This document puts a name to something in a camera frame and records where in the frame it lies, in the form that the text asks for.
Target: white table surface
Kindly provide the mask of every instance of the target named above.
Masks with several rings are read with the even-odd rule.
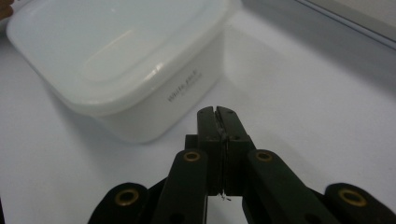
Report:
[[[174,127],[119,141],[63,106],[0,37],[0,196],[7,224],[87,223],[124,182],[167,176],[196,112],[237,112],[256,147],[323,192],[347,182],[396,211],[396,51],[292,0],[246,0],[226,27],[224,76]],[[210,197],[207,223],[247,223]]]

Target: plastic container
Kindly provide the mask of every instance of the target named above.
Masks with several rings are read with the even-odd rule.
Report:
[[[35,0],[7,36],[72,110],[147,142],[222,73],[229,0]]]

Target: container lid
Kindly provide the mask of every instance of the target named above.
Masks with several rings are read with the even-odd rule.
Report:
[[[137,104],[216,34],[229,0],[36,0],[7,35],[75,111],[103,116]]]

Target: white plastic container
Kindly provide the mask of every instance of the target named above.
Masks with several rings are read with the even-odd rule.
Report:
[[[147,142],[222,73],[229,11],[229,0],[35,0],[7,36],[68,107]]]

